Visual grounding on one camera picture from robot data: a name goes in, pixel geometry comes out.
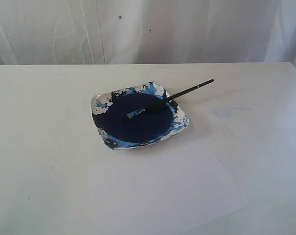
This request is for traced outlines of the black paintbrush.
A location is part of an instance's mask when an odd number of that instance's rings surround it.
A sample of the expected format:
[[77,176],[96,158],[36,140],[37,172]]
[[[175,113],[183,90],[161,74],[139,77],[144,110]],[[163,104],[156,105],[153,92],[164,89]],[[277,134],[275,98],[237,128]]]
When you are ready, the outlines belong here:
[[194,90],[197,90],[197,89],[199,89],[199,88],[201,88],[201,87],[203,87],[203,86],[206,86],[206,85],[208,85],[208,84],[210,84],[210,83],[213,83],[213,82],[214,82],[214,80],[213,80],[213,79],[210,79],[210,80],[208,80],[208,81],[206,81],[206,82],[203,82],[203,83],[201,83],[201,84],[198,84],[198,85],[196,85],[196,86],[194,86],[194,87],[188,88],[188,89],[186,89],[186,90],[184,90],[184,91],[181,91],[181,92],[179,92],[179,93],[176,93],[176,94],[174,94],[174,95],[171,95],[171,96],[169,96],[169,97],[167,97],[167,98],[165,98],[165,99],[162,99],[162,100],[156,101],[156,102],[154,102],[154,103],[152,103],[152,104],[150,104],[150,105],[147,105],[147,106],[144,106],[144,107],[142,107],[142,108],[140,108],[140,109],[134,110],[134,111],[132,111],[132,112],[130,112],[130,113],[127,113],[125,116],[123,116],[123,118],[122,118],[121,120],[122,120],[123,122],[126,122],[126,121],[129,121],[130,119],[132,119],[132,118],[138,116],[138,115],[141,114],[141,113],[147,113],[147,112],[154,111],[154,110],[155,110],[156,108],[158,108],[160,105],[163,105],[163,104],[165,104],[165,103],[167,103],[167,102],[169,102],[169,101],[171,101],[171,100],[174,100],[174,99],[176,99],[176,98],[178,98],[178,97],[180,97],[180,96],[183,96],[183,95],[185,95],[185,94],[187,94],[187,93],[190,93],[190,92],[192,92],[192,91],[194,91]]

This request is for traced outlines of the white paper sheet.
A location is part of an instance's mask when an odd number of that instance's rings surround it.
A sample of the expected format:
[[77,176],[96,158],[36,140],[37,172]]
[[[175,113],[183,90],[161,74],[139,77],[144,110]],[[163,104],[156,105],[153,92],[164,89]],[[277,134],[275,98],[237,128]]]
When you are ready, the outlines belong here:
[[179,235],[245,207],[202,142],[107,151],[89,176],[98,235]]

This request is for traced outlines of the white square paint dish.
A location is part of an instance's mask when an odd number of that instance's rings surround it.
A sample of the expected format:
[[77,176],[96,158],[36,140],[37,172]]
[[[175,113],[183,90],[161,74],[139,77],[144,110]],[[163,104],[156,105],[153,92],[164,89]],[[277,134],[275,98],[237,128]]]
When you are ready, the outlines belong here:
[[189,118],[174,100],[162,104],[151,113],[122,121],[127,113],[169,96],[158,82],[95,95],[91,99],[91,115],[105,145],[110,149],[138,148],[184,130],[189,125]]

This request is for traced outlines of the white backdrop curtain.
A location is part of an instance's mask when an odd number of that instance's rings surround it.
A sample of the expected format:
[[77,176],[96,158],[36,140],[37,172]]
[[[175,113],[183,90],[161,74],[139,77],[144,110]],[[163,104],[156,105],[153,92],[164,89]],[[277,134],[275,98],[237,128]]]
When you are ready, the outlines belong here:
[[0,0],[0,65],[290,61],[296,0]]

